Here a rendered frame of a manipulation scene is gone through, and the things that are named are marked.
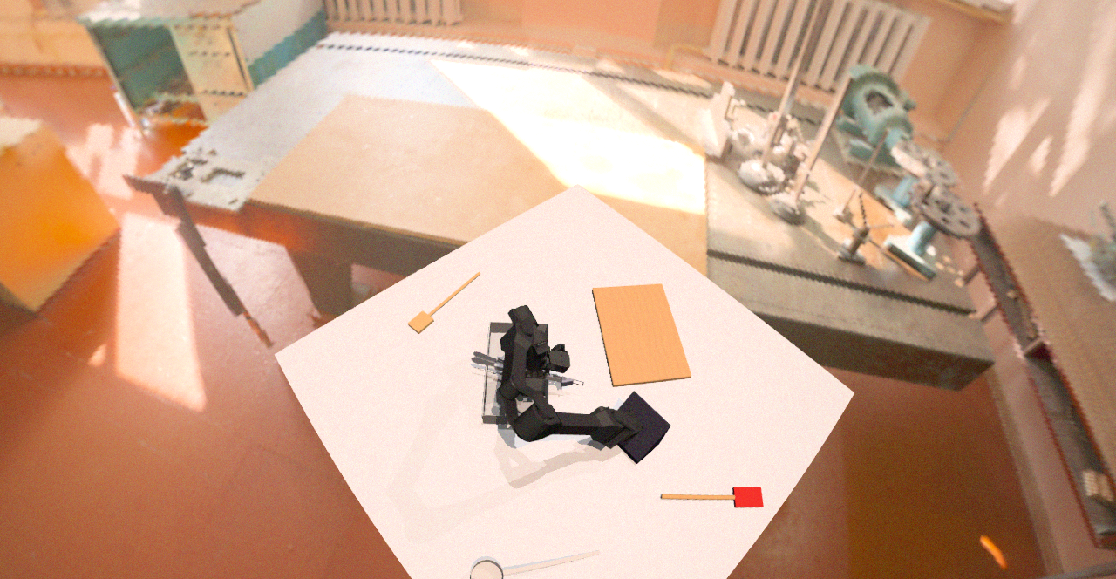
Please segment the grey saucepan with long thin handle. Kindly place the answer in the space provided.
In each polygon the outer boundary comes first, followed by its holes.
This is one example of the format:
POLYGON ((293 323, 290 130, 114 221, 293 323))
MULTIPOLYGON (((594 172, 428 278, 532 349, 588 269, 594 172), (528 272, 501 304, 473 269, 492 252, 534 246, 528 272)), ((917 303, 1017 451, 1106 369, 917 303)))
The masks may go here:
POLYGON ((597 550, 595 552, 589 552, 588 554, 569 556, 568 558, 562 558, 561 560, 554 560, 554 562, 542 562, 541 564, 525 566, 507 570, 503 570, 497 562, 485 559, 480 560, 475 566, 473 566, 470 579, 506 579, 506 575, 518 575, 520 571, 540 569, 547 566, 561 564, 562 562, 573 562, 574 560, 581 560, 585 556, 594 554, 602 554, 602 551, 597 550))

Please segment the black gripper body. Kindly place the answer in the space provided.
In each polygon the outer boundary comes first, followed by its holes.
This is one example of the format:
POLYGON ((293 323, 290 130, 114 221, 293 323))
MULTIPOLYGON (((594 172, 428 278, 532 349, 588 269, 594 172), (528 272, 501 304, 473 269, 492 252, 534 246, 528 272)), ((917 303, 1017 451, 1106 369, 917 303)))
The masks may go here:
POLYGON ((543 370, 546 367, 546 356, 547 353, 545 353, 545 356, 541 357, 541 359, 533 359, 527 356, 527 364, 526 364, 527 378, 525 378, 525 382, 527 383, 527 385, 529 385, 530 388, 533 388, 533 390, 541 392, 541 395, 543 396, 545 396, 545 379, 542 378, 543 378, 543 370))

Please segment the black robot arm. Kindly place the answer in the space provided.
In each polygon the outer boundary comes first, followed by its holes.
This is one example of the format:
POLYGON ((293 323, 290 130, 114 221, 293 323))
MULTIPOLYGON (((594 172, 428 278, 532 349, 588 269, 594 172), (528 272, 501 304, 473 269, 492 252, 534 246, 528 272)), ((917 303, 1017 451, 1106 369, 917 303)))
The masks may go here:
POLYGON ((533 312, 529 306, 522 305, 507 312, 513 326, 500 339, 500 348, 506 353, 506 364, 502 369, 502 380, 499 395, 506 401, 506 419, 513 428, 519 440, 545 440, 548 435, 590 435, 594 441, 602 441, 608 448, 619 441, 631 441, 644 430, 643 424, 633 411, 619 412, 610 409, 609 405, 599 405, 591 413, 556 412, 554 405, 545 401, 541 392, 533 390, 525 382, 527 356, 541 359, 547 353, 545 373, 565 373, 571 367, 565 344, 556 344, 550 350, 545 331, 538 330, 533 312), (523 392, 533 398, 520 417, 517 398, 523 392))

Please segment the orange flat paddle with long thin handle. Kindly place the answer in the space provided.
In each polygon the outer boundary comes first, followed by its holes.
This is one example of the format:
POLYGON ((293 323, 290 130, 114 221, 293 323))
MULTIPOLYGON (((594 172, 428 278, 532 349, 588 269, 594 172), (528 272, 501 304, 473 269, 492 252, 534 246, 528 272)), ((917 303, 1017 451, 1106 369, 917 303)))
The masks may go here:
POLYGON ((450 298, 452 298, 452 296, 456 296, 456 293, 461 292, 466 287, 466 284, 471 283, 471 281, 473 281, 474 278, 477 278, 478 276, 480 276, 479 272, 477 273, 477 276, 472 276, 472 278, 469 278, 469 281, 466 281, 466 283, 464 283, 462 286, 462 288, 459 288, 452 295, 450 295, 446 298, 446 300, 444 300, 444 302, 437 305, 436 309, 433 310, 432 312, 426 313, 424 311, 421 311, 421 313, 416 313, 416 316, 413 318, 413 320, 411 320, 408 322, 408 326, 411 326, 411 328, 414 329, 414 331, 416 331, 419 334, 421 334, 421 331, 424 331, 427 328, 427 326, 430 326, 430 324, 434 322, 434 318, 430 317, 430 316, 432 313, 436 313, 437 309, 441 309, 441 306, 443 306, 444 303, 448 303, 449 300, 450 300, 450 298))

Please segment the light wooden board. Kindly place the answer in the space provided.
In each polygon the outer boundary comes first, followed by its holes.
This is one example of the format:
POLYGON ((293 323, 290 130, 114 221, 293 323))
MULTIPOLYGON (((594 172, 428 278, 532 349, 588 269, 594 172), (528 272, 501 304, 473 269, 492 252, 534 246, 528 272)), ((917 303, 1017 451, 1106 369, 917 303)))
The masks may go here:
POLYGON ((663 284, 591 292, 613 387, 692 377, 663 284))

